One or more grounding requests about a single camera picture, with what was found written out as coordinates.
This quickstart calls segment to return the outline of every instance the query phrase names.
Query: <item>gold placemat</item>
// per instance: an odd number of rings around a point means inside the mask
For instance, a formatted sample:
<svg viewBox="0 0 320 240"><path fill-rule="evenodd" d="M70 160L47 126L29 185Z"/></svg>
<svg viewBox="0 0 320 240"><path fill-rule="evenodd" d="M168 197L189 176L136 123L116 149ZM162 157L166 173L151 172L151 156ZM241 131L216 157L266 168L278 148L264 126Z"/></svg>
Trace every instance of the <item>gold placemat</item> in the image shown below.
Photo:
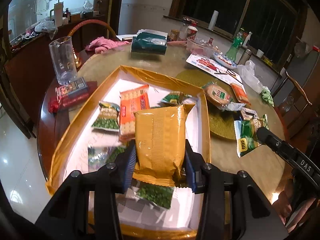
<svg viewBox="0 0 320 240"><path fill-rule="evenodd" d="M226 84L225 82L202 72L201 70L197 69L188 69L180 72L177 76L177 79L180 79L182 81L188 82L192 85L195 85L197 87L202 87L208 82L215 82L217 85L221 86L225 91L229 93L229 95L233 98L235 102L236 96L231 88L230 85ZM214 135L217 135L219 137L235 140L235 129L233 125L233 113L229 111L221 111L217 107L215 107L213 104L211 104L209 101L208 103L208 113L209 113L209 126L210 126L210 132L212 132Z"/></svg>

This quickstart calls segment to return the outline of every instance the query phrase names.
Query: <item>clear plastic cup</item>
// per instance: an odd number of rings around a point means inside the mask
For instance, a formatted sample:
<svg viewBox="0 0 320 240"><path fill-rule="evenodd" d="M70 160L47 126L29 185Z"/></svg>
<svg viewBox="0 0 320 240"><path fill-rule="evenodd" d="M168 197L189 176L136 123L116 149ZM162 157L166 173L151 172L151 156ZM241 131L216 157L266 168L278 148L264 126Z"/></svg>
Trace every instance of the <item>clear plastic cup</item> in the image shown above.
<svg viewBox="0 0 320 240"><path fill-rule="evenodd" d="M58 83L66 85L74 81L77 71L71 37L66 36L52 41L49 50Z"/></svg>

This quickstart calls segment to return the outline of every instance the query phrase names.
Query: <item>white plastic bag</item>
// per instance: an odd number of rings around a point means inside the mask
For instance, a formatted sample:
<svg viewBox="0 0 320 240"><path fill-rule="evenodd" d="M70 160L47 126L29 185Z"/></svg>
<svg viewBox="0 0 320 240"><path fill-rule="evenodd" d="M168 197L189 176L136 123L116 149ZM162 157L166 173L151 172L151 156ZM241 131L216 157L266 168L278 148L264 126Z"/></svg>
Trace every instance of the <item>white plastic bag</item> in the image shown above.
<svg viewBox="0 0 320 240"><path fill-rule="evenodd" d="M237 72L246 84L251 87L258 94L262 91L262 83L260 80L254 75L255 64L248 60L245 65L238 65Z"/></svg>
<svg viewBox="0 0 320 240"><path fill-rule="evenodd" d="M46 21L43 19L36 27L35 31L39 33L49 33L49 37L53 40L53 37L56 35L58 28L53 21Z"/></svg>

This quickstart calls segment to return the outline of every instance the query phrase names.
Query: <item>yellow snack bag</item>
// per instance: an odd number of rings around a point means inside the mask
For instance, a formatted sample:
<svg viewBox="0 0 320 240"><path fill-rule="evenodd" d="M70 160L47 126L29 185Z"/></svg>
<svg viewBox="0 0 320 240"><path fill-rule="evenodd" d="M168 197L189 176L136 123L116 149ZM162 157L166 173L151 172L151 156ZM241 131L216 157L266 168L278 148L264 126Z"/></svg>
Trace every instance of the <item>yellow snack bag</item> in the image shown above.
<svg viewBox="0 0 320 240"><path fill-rule="evenodd" d="M137 163L133 178L160 186L181 180L185 122L195 104L135 112Z"/></svg>

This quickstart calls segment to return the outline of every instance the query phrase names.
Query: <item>paper flyer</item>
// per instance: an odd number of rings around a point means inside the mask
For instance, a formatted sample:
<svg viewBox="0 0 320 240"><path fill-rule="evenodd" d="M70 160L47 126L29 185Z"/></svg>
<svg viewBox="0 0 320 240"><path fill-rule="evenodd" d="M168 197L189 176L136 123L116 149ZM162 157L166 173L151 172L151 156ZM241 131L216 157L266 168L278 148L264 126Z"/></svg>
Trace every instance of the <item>paper flyer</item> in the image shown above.
<svg viewBox="0 0 320 240"><path fill-rule="evenodd" d="M243 82L239 74L235 73L231 69L225 68L213 59L191 54L186 61L189 64L206 71L210 75L220 79L228 85L231 83L238 84L245 92Z"/></svg>

